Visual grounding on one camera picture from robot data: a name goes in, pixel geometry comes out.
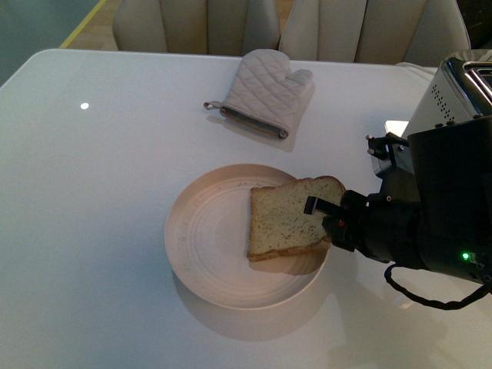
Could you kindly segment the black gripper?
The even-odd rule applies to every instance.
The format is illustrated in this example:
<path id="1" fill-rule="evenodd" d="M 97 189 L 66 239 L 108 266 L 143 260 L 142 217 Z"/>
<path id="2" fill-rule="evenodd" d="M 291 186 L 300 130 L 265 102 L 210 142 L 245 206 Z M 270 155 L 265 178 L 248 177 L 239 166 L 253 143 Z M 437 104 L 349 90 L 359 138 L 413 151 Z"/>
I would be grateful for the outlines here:
<path id="1" fill-rule="evenodd" d="M 326 216 L 322 226 L 331 243 L 346 251 L 359 251 L 375 261 L 420 264 L 417 230 L 421 204 L 393 200 L 381 194 L 363 196 L 346 191 L 339 205 L 308 196 L 304 213 L 320 211 Z"/>

